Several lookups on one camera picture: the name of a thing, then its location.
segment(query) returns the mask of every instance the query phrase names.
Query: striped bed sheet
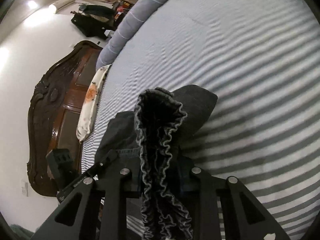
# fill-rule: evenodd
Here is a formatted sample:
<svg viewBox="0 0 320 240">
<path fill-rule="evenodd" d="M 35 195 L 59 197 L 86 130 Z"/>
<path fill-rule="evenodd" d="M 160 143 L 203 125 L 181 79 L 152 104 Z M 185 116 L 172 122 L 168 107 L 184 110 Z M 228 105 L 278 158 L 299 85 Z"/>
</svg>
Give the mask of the striped bed sheet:
<svg viewBox="0 0 320 240">
<path fill-rule="evenodd" d="M 82 170 L 108 121 L 133 110 L 139 93 L 196 84 L 218 102 L 184 154 L 214 176 L 238 177 L 300 239 L 320 210 L 319 50 L 320 26 L 303 0 L 168 0 L 114 61 Z M 127 221 L 142 234 L 139 218 Z"/>
</svg>

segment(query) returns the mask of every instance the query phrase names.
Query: pillow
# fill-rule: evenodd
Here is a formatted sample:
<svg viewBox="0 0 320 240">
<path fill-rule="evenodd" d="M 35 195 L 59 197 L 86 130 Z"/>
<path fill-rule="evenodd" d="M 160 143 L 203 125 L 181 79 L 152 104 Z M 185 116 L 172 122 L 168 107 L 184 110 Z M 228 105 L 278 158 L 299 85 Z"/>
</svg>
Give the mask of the pillow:
<svg viewBox="0 0 320 240">
<path fill-rule="evenodd" d="M 111 64 L 98 69 L 85 95 L 76 131 L 77 138 L 80 142 L 86 140 L 92 132 L 102 86 L 110 66 Z"/>
</svg>

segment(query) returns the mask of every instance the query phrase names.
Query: wall socket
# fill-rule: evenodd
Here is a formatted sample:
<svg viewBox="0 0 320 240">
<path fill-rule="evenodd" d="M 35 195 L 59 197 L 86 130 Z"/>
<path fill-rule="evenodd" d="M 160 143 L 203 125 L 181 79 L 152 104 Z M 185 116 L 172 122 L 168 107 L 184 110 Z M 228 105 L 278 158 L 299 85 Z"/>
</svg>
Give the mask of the wall socket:
<svg viewBox="0 0 320 240">
<path fill-rule="evenodd" d="M 21 180 L 21 190 L 22 190 L 22 195 L 27 197 L 28 196 L 28 182 Z"/>
</svg>

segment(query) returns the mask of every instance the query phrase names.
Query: headboard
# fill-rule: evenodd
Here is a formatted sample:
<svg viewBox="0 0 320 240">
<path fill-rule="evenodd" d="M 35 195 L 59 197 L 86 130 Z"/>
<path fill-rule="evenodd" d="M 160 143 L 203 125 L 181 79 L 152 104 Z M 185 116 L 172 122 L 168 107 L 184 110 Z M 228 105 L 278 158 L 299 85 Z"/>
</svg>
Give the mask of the headboard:
<svg viewBox="0 0 320 240">
<path fill-rule="evenodd" d="M 101 49 L 90 41 L 81 41 L 69 55 L 54 64 L 35 87 L 28 112 L 27 172 L 31 187 L 40 195 L 57 194 L 57 186 L 48 176 L 45 158 L 50 150 L 68 148 L 74 168 L 81 170 L 82 145 L 76 137 L 76 127 Z"/>
</svg>

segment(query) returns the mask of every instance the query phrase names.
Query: triangular cutout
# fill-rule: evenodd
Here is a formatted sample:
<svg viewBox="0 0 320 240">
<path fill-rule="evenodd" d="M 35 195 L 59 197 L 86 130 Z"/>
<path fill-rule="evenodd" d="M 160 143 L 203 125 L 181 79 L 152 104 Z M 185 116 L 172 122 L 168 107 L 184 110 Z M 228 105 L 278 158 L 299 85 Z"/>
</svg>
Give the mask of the triangular cutout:
<svg viewBox="0 0 320 240">
<path fill-rule="evenodd" d="M 61 212 L 55 217 L 57 223 L 64 224 L 66 226 L 73 226 L 78 208 L 81 202 L 82 195 L 77 193 L 74 197 L 67 203 L 67 205 L 61 210 Z"/>
<path fill-rule="evenodd" d="M 242 192 L 240 193 L 240 199 L 242 202 L 242 206 L 244 208 L 245 217 L 249 225 L 265 220 L 265 217 L 261 214 L 261 212 L 255 207 L 255 205 L 250 201 L 250 199 Z"/>
</svg>

